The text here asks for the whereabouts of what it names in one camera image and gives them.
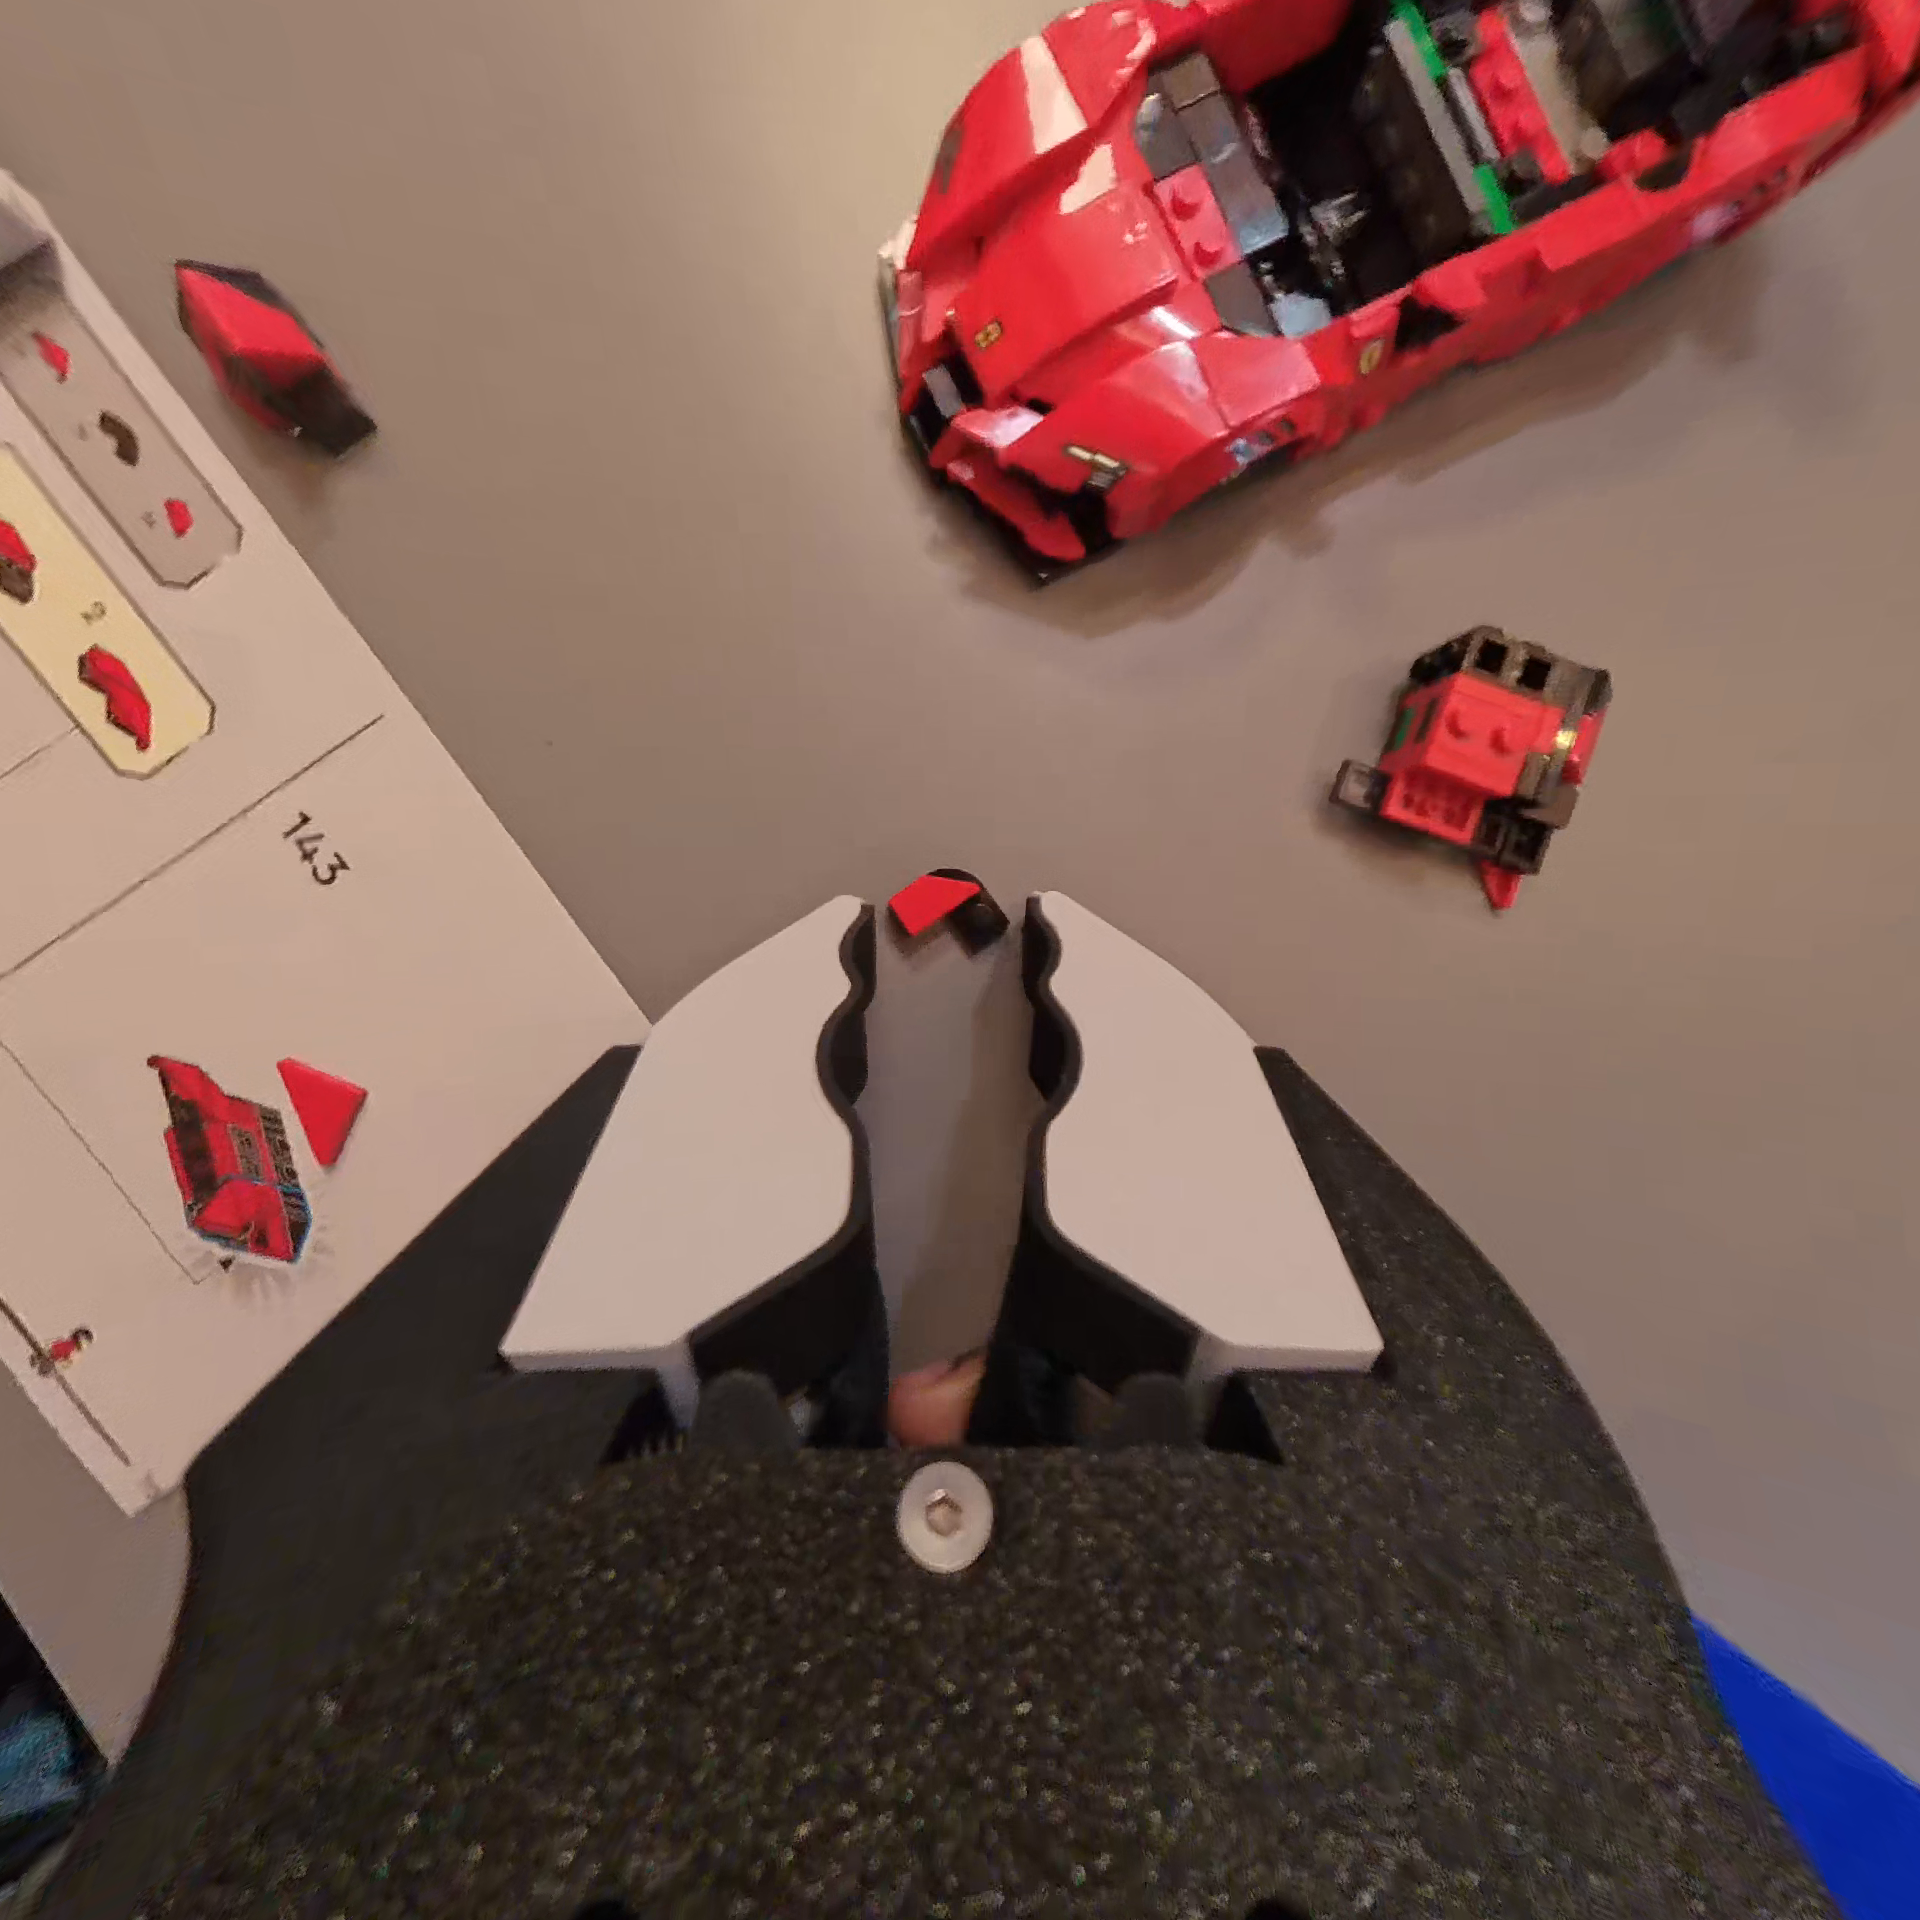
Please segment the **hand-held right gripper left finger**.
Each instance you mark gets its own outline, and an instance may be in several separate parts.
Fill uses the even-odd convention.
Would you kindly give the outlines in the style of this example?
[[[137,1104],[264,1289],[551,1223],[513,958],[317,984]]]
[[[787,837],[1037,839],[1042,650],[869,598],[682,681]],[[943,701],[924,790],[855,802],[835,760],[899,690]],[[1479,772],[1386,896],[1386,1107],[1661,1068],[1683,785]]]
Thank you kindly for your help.
[[[675,1415],[759,1371],[880,1407],[865,1090],[875,911],[840,896],[646,1035],[501,1342],[521,1371],[639,1367]]]

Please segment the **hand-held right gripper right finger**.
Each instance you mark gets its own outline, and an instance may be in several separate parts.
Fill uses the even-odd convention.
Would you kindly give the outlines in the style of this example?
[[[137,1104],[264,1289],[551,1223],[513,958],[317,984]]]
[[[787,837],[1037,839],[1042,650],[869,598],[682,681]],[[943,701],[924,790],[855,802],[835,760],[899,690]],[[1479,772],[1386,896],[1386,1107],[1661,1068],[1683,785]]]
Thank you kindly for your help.
[[[1248,1028],[1065,893],[1029,898],[1024,1338],[1080,1374],[1371,1371],[1379,1322]]]

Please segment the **red curved brick black plate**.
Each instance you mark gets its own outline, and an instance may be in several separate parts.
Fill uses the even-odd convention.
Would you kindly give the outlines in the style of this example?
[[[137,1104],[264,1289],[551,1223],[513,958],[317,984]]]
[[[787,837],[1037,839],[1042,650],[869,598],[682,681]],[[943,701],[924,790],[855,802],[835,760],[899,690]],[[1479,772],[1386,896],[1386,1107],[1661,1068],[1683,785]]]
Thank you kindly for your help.
[[[963,868],[933,868],[913,878],[889,898],[889,921],[905,945],[947,930],[971,954],[998,946],[1010,930],[1003,906]]]

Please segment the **white instruction booklet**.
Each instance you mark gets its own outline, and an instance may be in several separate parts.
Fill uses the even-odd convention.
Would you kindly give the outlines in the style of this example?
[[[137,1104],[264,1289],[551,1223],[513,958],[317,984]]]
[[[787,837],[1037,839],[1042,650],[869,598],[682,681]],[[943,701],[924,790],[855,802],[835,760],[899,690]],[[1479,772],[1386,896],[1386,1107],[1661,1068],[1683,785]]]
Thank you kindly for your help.
[[[5,181],[5,1367],[129,1514],[646,1018]],[[277,1078],[368,1087],[334,1168]]]

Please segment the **red black brick subassembly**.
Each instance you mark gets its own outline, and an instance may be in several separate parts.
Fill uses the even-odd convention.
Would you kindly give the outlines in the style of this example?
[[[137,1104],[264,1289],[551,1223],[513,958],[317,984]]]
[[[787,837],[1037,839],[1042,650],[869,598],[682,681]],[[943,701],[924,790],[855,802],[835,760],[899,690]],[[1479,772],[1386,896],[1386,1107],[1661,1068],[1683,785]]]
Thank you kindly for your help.
[[[1461,849],[1508,911],[1579,809],[1609,701],[1607,670],[1473,627],[1408,665],[1379,760],[1343,760],[1332,807]]]

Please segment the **small black red brick assembly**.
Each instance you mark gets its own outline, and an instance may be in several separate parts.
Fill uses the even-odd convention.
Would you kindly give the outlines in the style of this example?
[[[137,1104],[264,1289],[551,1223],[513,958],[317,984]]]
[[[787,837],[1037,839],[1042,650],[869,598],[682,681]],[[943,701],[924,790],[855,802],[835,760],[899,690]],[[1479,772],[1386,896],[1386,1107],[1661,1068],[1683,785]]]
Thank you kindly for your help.
[[[331,460],[372,440],[372,414],[264,275],[179,258],[177,310],[224,394],[263,429]]]

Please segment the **person's right hand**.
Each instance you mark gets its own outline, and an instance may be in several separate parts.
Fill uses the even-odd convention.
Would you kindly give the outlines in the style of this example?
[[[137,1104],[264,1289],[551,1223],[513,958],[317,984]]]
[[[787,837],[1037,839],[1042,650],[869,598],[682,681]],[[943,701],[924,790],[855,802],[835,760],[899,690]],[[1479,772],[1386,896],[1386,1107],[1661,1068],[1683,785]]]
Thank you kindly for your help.
[[[988,1350],[899,1374],[889,1392],[889,1440],[902,1450],[963,1446],[982,1374]]]

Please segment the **blue plastic storage bin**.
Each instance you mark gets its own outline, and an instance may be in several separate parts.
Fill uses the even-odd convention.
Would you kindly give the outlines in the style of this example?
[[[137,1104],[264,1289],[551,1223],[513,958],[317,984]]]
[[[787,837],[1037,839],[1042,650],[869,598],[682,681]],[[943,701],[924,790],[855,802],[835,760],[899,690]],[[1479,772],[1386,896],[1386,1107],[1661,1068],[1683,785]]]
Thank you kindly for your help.
[[[1693,1621],[1714,1695],[1841,1918],[1916,1918],[1916,1782]]]

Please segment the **red brick-built toy car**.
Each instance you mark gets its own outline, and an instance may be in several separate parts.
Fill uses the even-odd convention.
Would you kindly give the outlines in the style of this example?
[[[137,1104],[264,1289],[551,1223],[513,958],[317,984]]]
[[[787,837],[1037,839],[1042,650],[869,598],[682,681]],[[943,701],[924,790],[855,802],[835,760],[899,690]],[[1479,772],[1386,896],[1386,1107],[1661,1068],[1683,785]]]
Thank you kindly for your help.
[[[902,425],[1049,581],[1589,319],[1916,101],[1916,2],[1088,2],[880,263]]]

